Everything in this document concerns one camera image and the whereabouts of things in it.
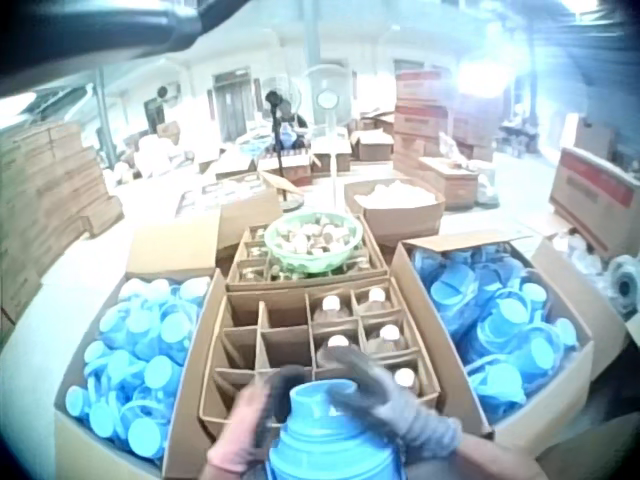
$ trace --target blue plastic jug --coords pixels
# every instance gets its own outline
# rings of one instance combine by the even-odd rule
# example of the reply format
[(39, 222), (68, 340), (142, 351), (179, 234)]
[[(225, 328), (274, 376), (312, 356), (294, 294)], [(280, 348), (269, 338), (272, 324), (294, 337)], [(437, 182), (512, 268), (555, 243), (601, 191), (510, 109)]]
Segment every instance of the blue plastic jug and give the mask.
[(350, 380), (323, 380), (294, 388), (291, 415), (269, 452), (271, 480), (401, 480), (395, 448), (329, 402), (327, 390), (356, 389)]
[(489, 423), (502, 420), (526, 403), (520, 372), (502, 355), (485, 357), (466, 371)]

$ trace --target door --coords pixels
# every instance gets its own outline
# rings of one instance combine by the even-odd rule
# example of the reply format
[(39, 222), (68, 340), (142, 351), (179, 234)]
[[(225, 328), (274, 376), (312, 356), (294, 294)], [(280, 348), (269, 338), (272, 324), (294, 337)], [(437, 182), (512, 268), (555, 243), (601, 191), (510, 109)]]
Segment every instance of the door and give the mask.
[(247, 133), (247, 122), (253, 120), (254, 106), (248, 69), (216, 75), (213, 89), (222, 141), (233, 142)]

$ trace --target gray work glove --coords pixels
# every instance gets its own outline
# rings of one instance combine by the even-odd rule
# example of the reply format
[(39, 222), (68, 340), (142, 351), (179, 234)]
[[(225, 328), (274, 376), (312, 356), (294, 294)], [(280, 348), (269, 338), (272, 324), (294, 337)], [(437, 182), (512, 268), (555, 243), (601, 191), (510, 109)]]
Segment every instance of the gray work glove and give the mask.
[(358, 384), (355, 392), (329, 390), (331, 402), (377, 432), (399, 440), (409, 461), (443, 458), (460, 443), (462, 428), (455, 418), (440, 416), (420, 405), (416, 396), (399, 386), (391, 373), (351, 347), (332, 347), (327, 353)]

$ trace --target window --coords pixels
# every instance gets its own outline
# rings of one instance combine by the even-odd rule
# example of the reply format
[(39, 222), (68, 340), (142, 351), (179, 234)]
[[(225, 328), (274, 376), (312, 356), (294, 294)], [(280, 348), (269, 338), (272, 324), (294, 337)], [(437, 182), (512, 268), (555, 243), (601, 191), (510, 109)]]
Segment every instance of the window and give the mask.
[(393, 69), (395, 74), (409, 72), (415, 70), (424, 70), (424, 62), (415, 62), (413, 60), (394, 60)]

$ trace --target stack of cardboard sheets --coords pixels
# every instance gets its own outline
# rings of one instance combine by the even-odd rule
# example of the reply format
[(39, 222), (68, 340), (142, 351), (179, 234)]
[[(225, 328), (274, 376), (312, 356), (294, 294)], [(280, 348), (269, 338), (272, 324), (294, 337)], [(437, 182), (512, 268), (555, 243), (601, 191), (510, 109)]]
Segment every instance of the stack of cardboard sheets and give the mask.
[(1, 142), (2, 310), (16, 322), (40, 278), (85, 230), (99, 234), (122, 216), (93, 148), (74, 124), (30, 128)]

